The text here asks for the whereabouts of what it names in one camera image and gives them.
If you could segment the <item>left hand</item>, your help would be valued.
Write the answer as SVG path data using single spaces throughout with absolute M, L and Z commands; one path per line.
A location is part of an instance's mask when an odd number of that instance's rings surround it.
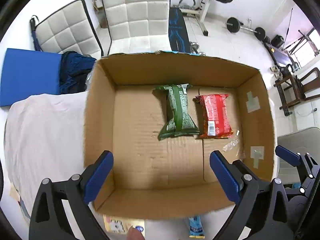
M 129 228 L 127 235 L 126 235 L 126 239 L 127 240 L 145 240 L 142 233 L 133 227 Z

